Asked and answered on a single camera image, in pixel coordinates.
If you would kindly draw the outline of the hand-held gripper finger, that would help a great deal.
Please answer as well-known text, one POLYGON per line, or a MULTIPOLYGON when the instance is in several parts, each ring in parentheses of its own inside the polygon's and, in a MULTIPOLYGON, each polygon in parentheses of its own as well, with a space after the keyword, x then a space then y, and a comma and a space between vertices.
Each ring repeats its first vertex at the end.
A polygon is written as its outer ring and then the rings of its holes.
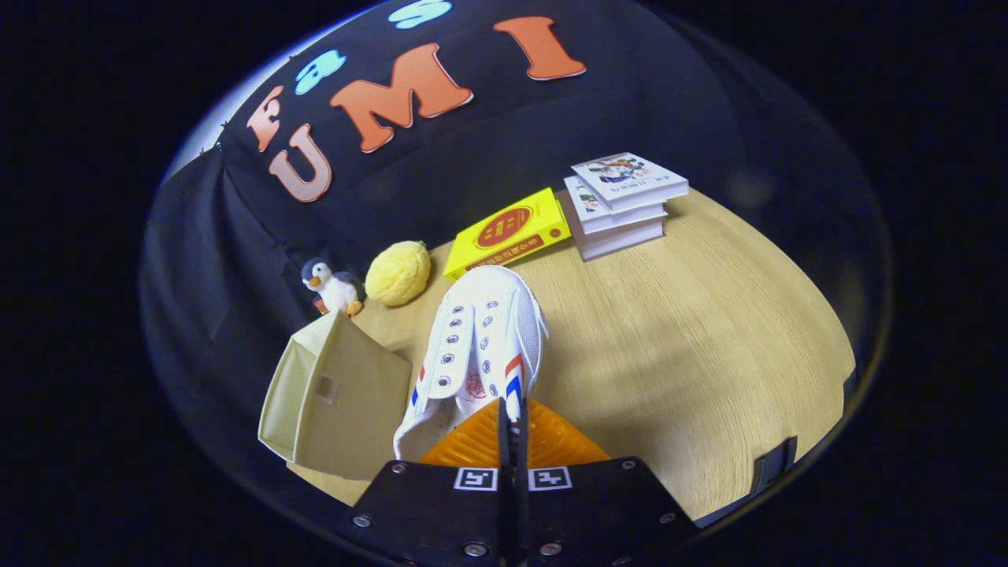
POLYGON ((501 500, 511 488, 508 417, 482 410, 496 445, 491 465, 388 461, 349 512, 349 540, 386 566, 500 566, 501 500))
POLYGON ((522 566, 662 566, 701 535, 637 456, 533 466, 532 417, 517 435, 517 553, 522 566))

